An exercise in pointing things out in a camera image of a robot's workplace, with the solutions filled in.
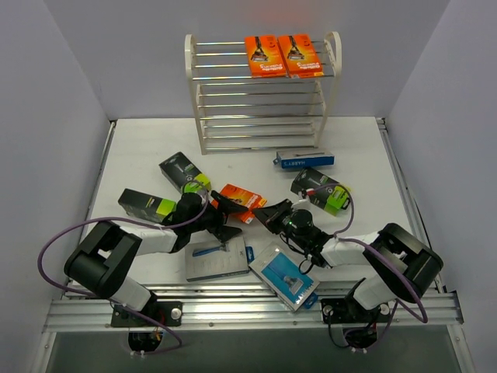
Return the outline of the Harry's blade cartridge pack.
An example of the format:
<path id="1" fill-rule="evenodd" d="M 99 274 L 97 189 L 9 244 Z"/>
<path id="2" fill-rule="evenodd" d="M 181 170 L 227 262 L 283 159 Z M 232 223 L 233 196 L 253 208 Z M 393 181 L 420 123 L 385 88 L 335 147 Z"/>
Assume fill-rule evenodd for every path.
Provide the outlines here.
<path id="1" fill-rule="evenodd" d="M 319 281 L 302 274 L 297 263 L 276 242 L 255 255 L 251 271 L 292 311 L 310 309 L 318 300 Z"/>

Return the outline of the orange Gillette Fusion5 razor box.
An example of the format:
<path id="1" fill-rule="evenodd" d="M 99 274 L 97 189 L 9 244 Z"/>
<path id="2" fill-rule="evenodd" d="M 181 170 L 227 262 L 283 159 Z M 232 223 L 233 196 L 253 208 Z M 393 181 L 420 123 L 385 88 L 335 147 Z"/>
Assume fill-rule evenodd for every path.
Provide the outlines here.
<path id="1" fill-rule="evenodd" d="M 311 38 L 305 34 L 277 37 L 287 74 L 291 78 L 315 78 L 324 75 Z"/>

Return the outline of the white chrome-bar shelf rack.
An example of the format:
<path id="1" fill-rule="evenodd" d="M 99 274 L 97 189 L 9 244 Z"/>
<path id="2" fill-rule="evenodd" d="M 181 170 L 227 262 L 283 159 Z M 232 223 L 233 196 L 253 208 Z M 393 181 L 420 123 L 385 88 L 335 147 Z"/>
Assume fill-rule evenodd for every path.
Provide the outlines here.
<path id="1" fill-rule="evenodd" d="M 313 41 L 321 76 L 255 78 L 241 41 L 184 41 L 185 70 L 202 154 L 316 148 L 342 75 L 338 32 Z"/>

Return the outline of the grey Harry's box blue razor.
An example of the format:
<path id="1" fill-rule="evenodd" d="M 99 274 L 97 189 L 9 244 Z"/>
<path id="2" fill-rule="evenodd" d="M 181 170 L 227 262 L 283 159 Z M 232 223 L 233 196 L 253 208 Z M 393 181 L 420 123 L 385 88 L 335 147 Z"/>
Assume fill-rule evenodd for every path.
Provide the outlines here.
<path id="1" fill-rule="evenodd" d="M 235 237 L 226 243 L 199 242 L 185 248 L 188 282 L 244 275 L 249 272 L 245 240 Z"/>

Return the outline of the small orange Gillette razor box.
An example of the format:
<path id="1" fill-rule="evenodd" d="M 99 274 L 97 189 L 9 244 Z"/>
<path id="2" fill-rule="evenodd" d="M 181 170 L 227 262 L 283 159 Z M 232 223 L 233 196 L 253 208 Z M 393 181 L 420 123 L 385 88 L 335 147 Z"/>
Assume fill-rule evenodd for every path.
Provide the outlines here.
<path id="1" fill-rule="evenodd" d="M 260 194 L 243 189 L 230 183 L 227 183 L 221 189 L 219 194 L 231 200 L 232 202 L 244 206 L 248 209 L 244 212 L 229 214 L 230 217 L 234 217 L 247 225 L 249 225 L 255 218 L 252 210 L 255 208 L 264 207 L 267 202 L 267 199 L 265 199 Z"/>

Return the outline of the aluminium rail base frame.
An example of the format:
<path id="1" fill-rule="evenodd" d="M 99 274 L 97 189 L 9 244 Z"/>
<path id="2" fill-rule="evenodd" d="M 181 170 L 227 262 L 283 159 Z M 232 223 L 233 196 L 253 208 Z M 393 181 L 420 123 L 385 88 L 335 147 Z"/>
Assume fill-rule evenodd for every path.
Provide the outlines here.
<path id="1" fill-rule="evenodd" d="M 394 156 L 386 145 L 384 124 L 375 117 L 331 117 L 323 132 L 337 166 L 327 171 L 336 180 L 352 188 L 356 215 L 346 235 L 362 235 L 396 221 L 422 237 L 415 223 L 417 213 L 408 212 L 405 191 L 399 183 L 400 171 L 393 166 Z M 269 152 L 215 152 L 201 155 L 193 118 L 119 119 L 110 132 L 98 188 L 92 202 L 92 218 L 119 214 L 118 194 L 132 187 L 155 195 L 173 196 L 176 191 L 158 171 L 157 164 L 177 151 L 184 152 L 203 171 L 213 185 L 232 181 L 236 185 L 262 193 L 270 203 L 294 196 L 289 188 L 290 173 L 273 167 Z M 245 240 L 254 252 L 273 240 L 281 241 L 259 223 L 247 225 Z M 175 331 L 312 329 L 325 327 L 320 302 L 309 310 L 292 312 L 254 274 L 224 277 L 199 284 L 187 284 L 184 278 L 184 253 L 140 256 L 131 267 L 131 276 L 157 291 L 159 301 L 183 303 L 182 325 Z M 338 298 L 360 278 L 372 275 L 366 266 L 345 266 L 336 270 L 313 269 L 321 281 L 321 298 Z M 422 324 L 401 306 L 392 326 L 461 325 L 463 316 L 456 293 L 443 292 L 441 282 L 431 285 L 422 303 L 429 323 Z M 44 331 L 119 332 L 112 328 L 109 302 L 82 299 L 68 294 L 52 301 Z"/>

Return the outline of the black green Gillette Labs carton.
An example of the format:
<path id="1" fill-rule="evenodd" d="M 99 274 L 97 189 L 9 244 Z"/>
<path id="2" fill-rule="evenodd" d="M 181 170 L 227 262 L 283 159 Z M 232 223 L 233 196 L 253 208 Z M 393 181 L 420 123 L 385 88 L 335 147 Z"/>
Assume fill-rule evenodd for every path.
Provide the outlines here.
<path id="1" fill-rule="evenodd" d="M 133 218 L 163 223 L 176 210 L 176 202 L 132 189 L 125 189 L 118 204 Z"/>

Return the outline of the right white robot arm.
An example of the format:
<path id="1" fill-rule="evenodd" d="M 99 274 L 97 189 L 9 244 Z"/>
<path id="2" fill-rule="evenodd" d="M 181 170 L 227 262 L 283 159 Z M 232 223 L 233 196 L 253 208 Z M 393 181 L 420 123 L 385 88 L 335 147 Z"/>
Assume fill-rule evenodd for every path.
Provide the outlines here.
<path id="1" fill-rule="evenodd" d="M 337 323 L 365 323 L 391 301 L 420 306 L 422 296 L 443 268 L 443 260 L 400 225 L 388 223 L 368 235 L 328 234 L 313 215 L 289 200 L 256 208 L 255 217 L 311 267 L 369 265 L 373 276 L 359 280 L 328 317 Z"/>

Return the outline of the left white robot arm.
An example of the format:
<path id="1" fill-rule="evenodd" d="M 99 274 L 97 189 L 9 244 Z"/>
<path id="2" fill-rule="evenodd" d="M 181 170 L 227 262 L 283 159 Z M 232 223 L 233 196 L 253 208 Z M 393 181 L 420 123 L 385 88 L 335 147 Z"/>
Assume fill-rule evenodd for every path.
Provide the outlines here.
<path id="1" fill-rule="evenodd" d="M 97 297 L 122 305 L 139 326 L 159 322 L 164 313 L 155 293 L 128 276 L 135 257 L 177 253 L 202 231 L 225 244 L 242 233 L 227 225 L 228 217 L 247 210 L 216 191 L 184 193 L 164 223 L 132 228 L 100 221 L 69 256 L 64 273 Z"/>

